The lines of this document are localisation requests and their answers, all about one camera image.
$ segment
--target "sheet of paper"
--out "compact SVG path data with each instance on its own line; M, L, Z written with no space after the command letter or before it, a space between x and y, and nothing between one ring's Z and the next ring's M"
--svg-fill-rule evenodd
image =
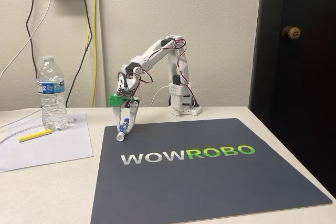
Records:
M77 121L69 123L68 127L63 131L52 132L49 135L21 143L18 142L17 138L20 136L43 131L43 126L40 126L21 132L1 143L0 173L25 167L92 157L93 153L85 113L68 114L68 118L76 118ZM41 124L41 118L20 120L11 125L5 137Z

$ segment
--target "black door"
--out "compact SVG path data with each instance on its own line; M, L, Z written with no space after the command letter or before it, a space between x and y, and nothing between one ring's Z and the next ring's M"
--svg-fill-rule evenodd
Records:
M336 196L336 0L263 1L250 109Z

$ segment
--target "water bottle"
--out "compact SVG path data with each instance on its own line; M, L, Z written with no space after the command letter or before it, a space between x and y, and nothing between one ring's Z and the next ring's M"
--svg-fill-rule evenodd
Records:
M42 103L42 122L45 129L64 130L68 126L65 107L64 78L53 56L43 56L37 75L38 93Z

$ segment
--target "marker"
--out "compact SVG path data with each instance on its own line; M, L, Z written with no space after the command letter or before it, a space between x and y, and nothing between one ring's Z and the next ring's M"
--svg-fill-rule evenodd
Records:
M30 139L33 139L33 138L48 135L50 133L51 133L51 129L47 129L45 131L39 131L39 132L28 134L28 135L25 135L25 136L20 136L20 137L17 138L17 140L19 141L19 143L21 143L21 142L24 142L24 141L27 141L27 140L30 140Z
M119 133L117 135L117 140L119 142L124 141L129 122L130 122L130 119L125 118L124 123L119 127Z

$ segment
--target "white cable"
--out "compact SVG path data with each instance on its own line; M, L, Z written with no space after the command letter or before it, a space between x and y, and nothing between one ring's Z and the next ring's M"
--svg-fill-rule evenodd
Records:
M34 128L38 128L38 127L41 127L41 126L43 126L43 124L41 124L41 125L36 125L36 126L32 126L32 127L26 128L26 129L24 129L24 130L15 132L15 133L13 133L12 135L10 135L10 136L4 138L4 139L0 142L0 144L3 143L4 141L6 141L7 139L11 138L12 136L15 136L15 135L17 135L17 134L19 134L19 133L21 133L21 132L25 132L25 131L28 131L28 130L31 130L31 129L34 129Z
M160 88L160 89L157 91L157 93L156 93L155 96L153 97L153 100L152 100L152 103L151 103L150 107L153 105L153 102L154 102L154 99L155 99L156 95L157 95L162 89L164 89L164 88L168 88L168 87L169 87L169 86L164 86L164 87Z
M77 118L73 118L73 119L70 119L70 120L68 121L68 123L76 123L76 121L77 121ZM23 130L21 130L21 131L15 132L15 133L13 133L12 135L10 135L10 136L4 138L3 140L1 140L0 144L3 143L4 141L6 141L7 139L11 138L12 136L15 136L15 135L17 135L17 134L19 134L19 133L21 133L21 132L25 132L25 131L28 131L28 130L31 130L31 129L34 129L34 128L38 128L38 127L42 127L42 126L43 126L43 124L40 124L40 125L32 126L32 127L23 129Z
M41 111L41 110L42 110L42 109L39 109L38 111L35 111L35 112L33 112L32 114L35 114L35 113L37 113L37 112L39 112L39 111ZM16 122L18 122L18 121L20 121L20 120L22 120L22 119L24 119L24 118L20 118L20 119L14 121L14 122L8 123L8 124L6 124L6 125L2 125L2 126L0 127L0 129L3 128L3 127L6 127L6 126L8 126L8 125L10 125L10 124L12 124L12 123L16 123Z
M39 28L39 26L42 24L44 18L47 16L47 13L48 13L48 10L49 10L49 7L50 7L50 3L51 3L51 0L49 0L49 4L48 4L48 8L46 10L46 13L44 14L41 22L38 24L38 26L35 28L34 32L31 34L31 37L28 39L28 41L25 43L25 45L23 46L23 48L21 48L21 50L17 53L17 55L10 61L10 63L5 67L5 69L1 72L0 74L0 80L1 80L1 77L2 75L4 74L4 72L6 71L6 69L12 64L12 62L16 59L16 57L22 52L22 50L26 47L26 45L29 43L29 41L31 40L32 36L34 35L34 33L36 32L36 30Z

